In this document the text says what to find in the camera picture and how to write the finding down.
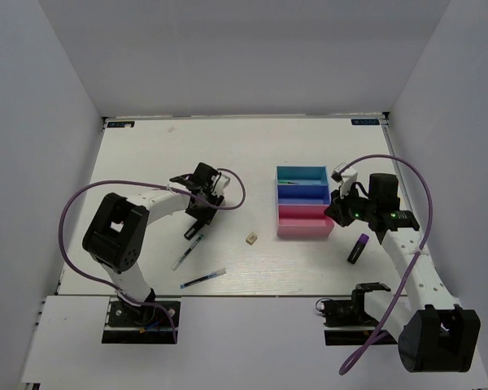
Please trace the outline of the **yellow cap black highlighter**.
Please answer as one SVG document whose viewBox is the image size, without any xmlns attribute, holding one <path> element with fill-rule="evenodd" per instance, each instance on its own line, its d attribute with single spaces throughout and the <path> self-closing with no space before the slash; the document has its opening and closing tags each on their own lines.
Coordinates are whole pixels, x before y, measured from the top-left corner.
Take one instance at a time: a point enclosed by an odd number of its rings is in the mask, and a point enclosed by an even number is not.
<svg viewBox="0 0 488 390">
<path fill-rule="evenodd" d="M 192 240 L 195 237 L 195 235 L 199 233 L 201 228 L 202 228 L 201 225 L 195 223 L 185 232 L 184 238 L 188 241 Z"/>
</svg>

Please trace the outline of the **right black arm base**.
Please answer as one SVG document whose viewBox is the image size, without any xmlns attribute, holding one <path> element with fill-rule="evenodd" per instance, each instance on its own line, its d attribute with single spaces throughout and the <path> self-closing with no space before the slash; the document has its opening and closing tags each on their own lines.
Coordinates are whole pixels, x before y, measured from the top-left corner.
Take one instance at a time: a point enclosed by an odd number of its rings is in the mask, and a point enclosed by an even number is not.
<svg viewBox="0 0 488 390">
<path fill-rule="evenodd" d="M 315 304 L 324 318 L 326 346 L 361 346 L 373 333 L 378 321 L 364 310 L 366 293 L 389 292 L 380 282 L 357 284 L 348 299 L 321 298 Z"/>
</svg>

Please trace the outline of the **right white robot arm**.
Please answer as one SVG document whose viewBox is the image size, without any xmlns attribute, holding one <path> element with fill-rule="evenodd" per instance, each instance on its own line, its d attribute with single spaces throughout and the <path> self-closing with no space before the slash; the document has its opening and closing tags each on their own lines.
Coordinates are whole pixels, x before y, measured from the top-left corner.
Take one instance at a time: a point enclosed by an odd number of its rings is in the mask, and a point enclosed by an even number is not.
<svg viewBox="0 0 488 390">
<path fill-rule="evenodd" d="M 356 172 L 333 173 L 339 183 L 331 193 L 325 215 L 341 227 L 365 222 L 389 255 L 399 274 L 395 291 L 381 282 L 358 284 L 351 303 L 335 317 L 340 325 L 353 318 L 377 322 L 366 341 L 372 345 L 386 336 L 397 343 L 399 358 L 411 372 L 467 372 L 470 370 L 481 320 L 448 291 L 426 252 L 429 231 L 410 210 L 401 210 L 395 175 L 370 175 L 367 188 Z"/>
</svg>

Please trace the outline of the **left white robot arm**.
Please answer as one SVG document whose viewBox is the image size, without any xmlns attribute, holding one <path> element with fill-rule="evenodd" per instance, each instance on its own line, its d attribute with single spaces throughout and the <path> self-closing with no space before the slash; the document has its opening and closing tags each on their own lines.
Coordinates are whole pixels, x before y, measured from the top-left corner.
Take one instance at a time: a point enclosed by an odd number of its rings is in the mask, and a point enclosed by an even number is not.
<svg viewBox="0 0 488 390">
<path fill-rule="evenodd" d="M 230 178 L 206 163 L 194 173 L 170 179 L 176 191 L 152 189 L 131 197 L 107 194 L 96 211 L 82 241 L 83 249 L 98 262 L 120 288 L 118 296 L 128 304 L 128 315 L 146 324 L 155 316 L 155 293 L 137 264 L 147 227 L 175 212 L 195 219 L 184 238 L 191 240 L 214 219 L 224 203 Z"/>
</svg>

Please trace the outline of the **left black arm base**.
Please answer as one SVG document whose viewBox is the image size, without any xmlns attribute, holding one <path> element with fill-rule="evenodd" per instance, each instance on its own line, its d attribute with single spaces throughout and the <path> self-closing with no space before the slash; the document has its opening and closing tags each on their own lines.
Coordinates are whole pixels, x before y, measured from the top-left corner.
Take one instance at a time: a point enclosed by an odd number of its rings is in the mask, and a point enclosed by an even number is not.
<svg viewBox="0 0 488 390">
<path fill-rule="evenodd" d="M 104 345 L 174 345 L 168 316 L 154 307 L 130 308 L 111 299 L 102 331 Z"/>
</svg>

